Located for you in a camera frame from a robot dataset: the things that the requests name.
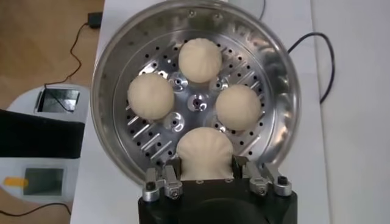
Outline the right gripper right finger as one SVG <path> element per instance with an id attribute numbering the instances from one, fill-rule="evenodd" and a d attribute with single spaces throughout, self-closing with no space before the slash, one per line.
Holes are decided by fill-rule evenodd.
<path id="1" fill-rule="evenodd" d="M 291 182 L 272 163 L 262 163 L 258 166 L 245 156 L 233 155 L 232 172 L 234 179 L 248 179 L 249 189 L 254 194 L 265 196 L 270 186 L 278 196 L 289 197 L 292 194 Z"/>

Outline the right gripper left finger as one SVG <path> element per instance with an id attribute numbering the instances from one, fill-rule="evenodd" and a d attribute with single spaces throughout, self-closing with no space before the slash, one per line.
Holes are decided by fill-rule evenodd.
<path id="1" fill-rule="evenodd" d="M 181 177 L 181 159 L 169 160 L 161 172 L 154 167 L 146 171 L 145 184 L 142 190 L 142 199 L 145 202 L 155 202 L 163 194 L 171 200 L 177 200 L 183 194 L 183 183 Z"/>

